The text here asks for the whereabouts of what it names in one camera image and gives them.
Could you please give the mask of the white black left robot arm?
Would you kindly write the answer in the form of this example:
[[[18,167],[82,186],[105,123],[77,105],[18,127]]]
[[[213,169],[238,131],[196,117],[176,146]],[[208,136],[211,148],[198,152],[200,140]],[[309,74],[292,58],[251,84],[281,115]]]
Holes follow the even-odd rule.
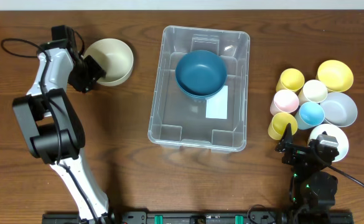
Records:
[[[30,153],[63,180],[78,206],[78,223],[113,223],[107,195],[85,158],[85,132],[67,97],[67,86],[86,93],[105,71],[83,58],[73,37],[56,37],[37,48],[35,82],[12,108]]]

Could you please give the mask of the blue bowl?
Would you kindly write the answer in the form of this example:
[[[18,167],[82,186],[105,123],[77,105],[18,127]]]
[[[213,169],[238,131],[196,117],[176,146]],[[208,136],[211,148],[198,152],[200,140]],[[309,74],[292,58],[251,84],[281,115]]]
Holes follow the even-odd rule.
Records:
[[[207,50],[195,50],[185,54],[175,68],[176,83],[194,87],[203,83],[225,85],[226,64],[217,54]]]
[[[188,86],[177,83],[177,86],[180,88],[181,92],[189,98],[201,101],[209,100],[225,89],[225,85],[218,86],[213,83],[203,83],[201,86],[195,85],[194,87],[192,87],[191,84]]]

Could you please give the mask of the white bowl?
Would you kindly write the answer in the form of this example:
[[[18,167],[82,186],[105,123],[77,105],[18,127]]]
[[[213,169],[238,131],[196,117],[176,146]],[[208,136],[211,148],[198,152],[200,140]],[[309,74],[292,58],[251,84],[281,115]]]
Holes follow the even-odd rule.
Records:
[[[348,154],[349,142],[346,134],[339,127],[333,124],[321,124],[311,131],[307,143],[309,143],[312,139],[316,139],[317,136],[322,134],[324,131],[327,133],[327,135],[335,137],[338,142],[337,149],[339,155],[333,160],[333,162],[341,161]]]

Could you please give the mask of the light blue cup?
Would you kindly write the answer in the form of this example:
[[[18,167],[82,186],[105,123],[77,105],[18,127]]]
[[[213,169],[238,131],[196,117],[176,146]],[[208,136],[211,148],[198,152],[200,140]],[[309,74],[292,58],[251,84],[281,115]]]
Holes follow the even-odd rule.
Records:
[[[300,106],[295,119],[298,129],[310,129],[323,123],[325,112],[318,103],[306,102]]]

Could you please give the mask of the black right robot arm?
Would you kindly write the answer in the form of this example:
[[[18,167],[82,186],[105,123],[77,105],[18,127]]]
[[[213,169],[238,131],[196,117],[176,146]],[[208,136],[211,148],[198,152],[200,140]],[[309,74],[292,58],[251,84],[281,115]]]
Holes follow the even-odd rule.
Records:
[[[292,125],[287,124],[275,150],[282,163],[292,166],[289,197],[291,213],[326,213],[335,205],[338,180],[323,170],[339,155],[337,139],[326,132],[308,146],[293,143]]]

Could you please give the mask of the cream beige bowl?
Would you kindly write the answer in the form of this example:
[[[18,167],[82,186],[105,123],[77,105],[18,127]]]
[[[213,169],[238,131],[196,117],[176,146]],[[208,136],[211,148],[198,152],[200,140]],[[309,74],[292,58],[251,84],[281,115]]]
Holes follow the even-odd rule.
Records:
[[[133,51],[129,45],[119,39],[98,40],[87,48],[83,56],[92,56],[106,72],[106,75],[97,81],[100,85],[120,85],[132,74]]]

